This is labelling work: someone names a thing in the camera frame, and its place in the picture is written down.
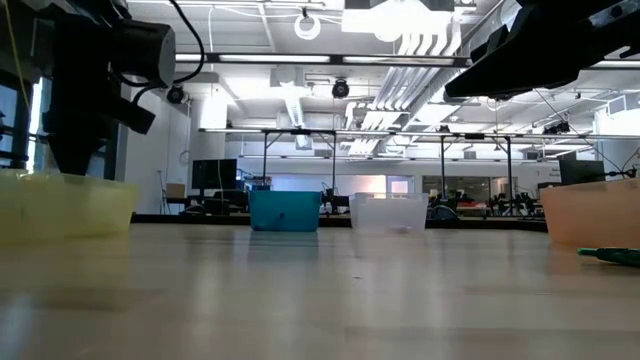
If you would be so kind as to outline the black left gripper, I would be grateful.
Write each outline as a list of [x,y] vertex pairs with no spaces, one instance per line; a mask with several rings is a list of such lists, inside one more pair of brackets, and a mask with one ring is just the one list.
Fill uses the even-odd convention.
[[111,126],[121,124],[134,132],[147,134],[155,115],[113,94],[73,95],[55,93],[42,119],[47,134],[91,136],[80,142],[72,137],[50,137],[49,146],[62,173],[103,176],[107,140]]

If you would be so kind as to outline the black beam with light strips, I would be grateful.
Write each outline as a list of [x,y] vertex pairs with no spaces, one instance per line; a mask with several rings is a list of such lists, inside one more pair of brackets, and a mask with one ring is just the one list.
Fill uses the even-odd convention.
[[206,53],[205,64],[327,65],[370,67],[468,68],[469,58],[457,56],[339,55],[281,53]]

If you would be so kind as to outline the yellow translucent plastic bin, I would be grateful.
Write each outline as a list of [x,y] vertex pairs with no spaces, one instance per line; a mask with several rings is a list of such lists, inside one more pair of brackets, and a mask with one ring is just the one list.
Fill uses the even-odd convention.
[[126,232],[136,186],[62,173],[0,169],[0,245]]

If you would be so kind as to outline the black aluminium table frame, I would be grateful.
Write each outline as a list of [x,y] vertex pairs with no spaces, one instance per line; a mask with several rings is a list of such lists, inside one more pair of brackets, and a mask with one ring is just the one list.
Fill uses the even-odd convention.
[[[238,216],[187,216],[187,215],[159,215],[133,213],[131,224],[194,224],[194,225],[242,225],[250,224],[247,214]],[[350,228],[351,219],[339,216],[320,216],[320,227]],[[518,218],[494,217],[464,218],[459,220],[427,220],[426,229],[457,229],[457,230],[519,230],[547,233],[544,221],[521,220]]]

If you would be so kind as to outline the black metal rig frame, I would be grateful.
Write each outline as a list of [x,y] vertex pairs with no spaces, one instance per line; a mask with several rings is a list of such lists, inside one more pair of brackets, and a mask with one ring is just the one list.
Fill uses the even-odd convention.
[[[267,166],[267,155],[269,147],[276,142],[282,134],[290,134],[290,135],[319,135],[321,139],[325,141],[325,143],[332,150],[332,195],[336,195],[336,145],[337,145],[337,131],[336,130],[322,130],[322,129],[305,129],[305,128],[289,128],[289,129],[261,129],[258,130],[264,136],[263,141],[263,155],[262,155],[262,187],[266,188],[266,166]],[[275,133],[277,136],[273,141],[269,142],[268,138],[271,133]],[[330,143],[325,139],[326,136],[331,136],[333,138],[333,142]]]
[[447,138],[454,138],[455,140],[464,139],[464,140],[491,140],[495,145],[497,145],[506,155],[507,155],[507,185],[508,185],[508,195],[509,195],[509,203],[513,202],[514,198],[514,190],[513,190],[513,173],[512,173],[512,137],[509,135],[500,135],[498,133],[495,134],[485,134],[485,133],[443,133],[439,131],[439,139],[440,139],[440,171],[441,171],[441,192],[440,197],[442,200],[447,199],[446,193],[446,174],[445,174],[445,153],[447,147],[445,146],[445,140]]

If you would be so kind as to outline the clear plastic bin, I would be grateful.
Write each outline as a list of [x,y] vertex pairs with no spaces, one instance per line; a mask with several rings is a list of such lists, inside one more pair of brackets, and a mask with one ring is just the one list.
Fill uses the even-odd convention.
[[429,198],[420,193],[355,193],[349,197],[352,228],[365,233],[421,233]]

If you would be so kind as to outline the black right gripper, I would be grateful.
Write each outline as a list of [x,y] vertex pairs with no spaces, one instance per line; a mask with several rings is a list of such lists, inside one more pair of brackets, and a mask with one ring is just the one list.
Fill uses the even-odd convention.
[[508,99],[566,85],[613,52],[621,59],[640,54],[640,0],[518,4],[523,23],[500,26],[473,49],[472,65],[445,85],[448,97]]

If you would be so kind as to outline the black computer monitor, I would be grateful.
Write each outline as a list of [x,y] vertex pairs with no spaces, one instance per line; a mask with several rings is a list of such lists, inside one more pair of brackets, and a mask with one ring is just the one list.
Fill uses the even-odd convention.
[[563,157],[559,160],[559,169],[563,185],[600,182],[606,179],[602,161]]
[[192,185],[195,190],[236,188],[237,161],[235,159],[195,160]]

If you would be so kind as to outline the orange translucent plastic bin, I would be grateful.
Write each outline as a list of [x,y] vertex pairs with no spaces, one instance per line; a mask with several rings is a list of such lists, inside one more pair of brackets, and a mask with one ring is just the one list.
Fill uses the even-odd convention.
[[540,197],[552,244],[640,249],[640,178],[551,187]]

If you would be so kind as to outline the teal plastic bin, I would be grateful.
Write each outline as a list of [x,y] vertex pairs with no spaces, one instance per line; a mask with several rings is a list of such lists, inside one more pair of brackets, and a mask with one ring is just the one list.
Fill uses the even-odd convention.
[[316,232],[322,195],[317,191],[249,193],[250,226],[254,231]]

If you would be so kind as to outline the green pen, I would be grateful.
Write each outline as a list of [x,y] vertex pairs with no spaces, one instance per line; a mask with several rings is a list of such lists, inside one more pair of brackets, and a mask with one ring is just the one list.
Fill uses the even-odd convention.
[[595,257],[601,261],[640,268],[640,249],[632,248],[579,248],[580,256]]

